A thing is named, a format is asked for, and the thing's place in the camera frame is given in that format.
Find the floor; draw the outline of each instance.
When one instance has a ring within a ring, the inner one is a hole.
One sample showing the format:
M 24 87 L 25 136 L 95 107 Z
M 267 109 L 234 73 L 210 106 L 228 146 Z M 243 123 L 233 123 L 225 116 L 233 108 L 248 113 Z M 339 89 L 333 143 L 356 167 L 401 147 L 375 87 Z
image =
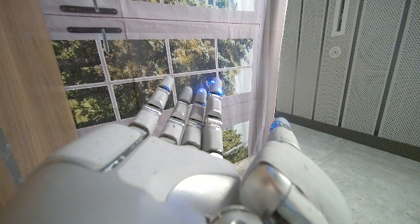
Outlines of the floor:
M 343 192 L 354 223 L 420 223 L 420 162 L 291 125 L 302 152 Z M 252 158 L 238 166 L 242 175 Z

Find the wooden wall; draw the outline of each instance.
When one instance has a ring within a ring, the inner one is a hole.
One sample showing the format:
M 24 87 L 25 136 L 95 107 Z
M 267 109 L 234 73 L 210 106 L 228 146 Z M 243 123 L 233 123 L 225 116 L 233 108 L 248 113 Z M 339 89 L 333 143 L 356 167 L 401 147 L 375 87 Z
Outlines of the wooden wall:
M 27 177 L 77 138 L 39 0 L 0 0 L 0 127 Z M 0 161 L 0 205 L 13 187 Z

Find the curtain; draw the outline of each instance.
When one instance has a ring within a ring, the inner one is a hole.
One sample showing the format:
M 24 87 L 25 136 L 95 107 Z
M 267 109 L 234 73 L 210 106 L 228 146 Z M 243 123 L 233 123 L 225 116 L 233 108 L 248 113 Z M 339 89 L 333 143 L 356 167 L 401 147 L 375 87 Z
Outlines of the curtain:
M 79 136 L 105 123 L 128 124 L 156 83 L 175 88 L 163 128 L 185 85 L 219 77 L 227 157 L 258 152 L 275 109 L 287 0 L 96 0 L 113 14 L 65 11 L 92 0 L 40 0 Z M 72 32 L 114 28 L 102 34 Z

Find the robotic hand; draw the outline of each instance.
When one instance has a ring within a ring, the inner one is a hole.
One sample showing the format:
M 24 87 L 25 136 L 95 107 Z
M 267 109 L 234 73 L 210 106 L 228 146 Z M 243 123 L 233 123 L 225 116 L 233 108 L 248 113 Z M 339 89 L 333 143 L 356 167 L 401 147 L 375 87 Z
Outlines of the robotic hand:
M 49 157 L 1 222 L 351 222 L 341 192 L 301 152 L 283 118 L 240 179 L 222 159 L 218 78 L 208 94 L 196 93 L 186 125 L 192 90 L 185 87 L 161 135 L 152 136 L 173 84 L 164 78 L 130 126 L 104 125 Z

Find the perforated wall panel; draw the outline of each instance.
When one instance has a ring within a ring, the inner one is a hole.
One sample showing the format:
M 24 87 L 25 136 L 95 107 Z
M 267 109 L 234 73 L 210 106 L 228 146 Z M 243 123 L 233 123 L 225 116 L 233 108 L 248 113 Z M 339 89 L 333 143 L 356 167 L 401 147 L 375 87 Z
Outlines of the perforated wall panel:
M 406 0 L 364 0 L 342 126 L 373 134 Z
M 420 146 L 420 0 L 411 0 L 379 136 Z
M 293 115 L 312 119 L 327 0 L 303 0 Z
M 293 100 L 301 2 L 302 0 L 287 1 L 282 50 L 280 53 L 276 110 L 289 114 L 291 114 Z
M 345 34 L 332 37 L 333 20 L 337 18 L 335 16 L 336 0 L 329 0 L 314 114 L 314 120 L 316 121 L 331 125 L 338 125 L 339 123 L 359 2 L 360 0 L 350 0 Z M 341 54 L 337 58 L 332 58 L 329 55 L 329 51 L 333 47 L 340 47 L 341 49 Z

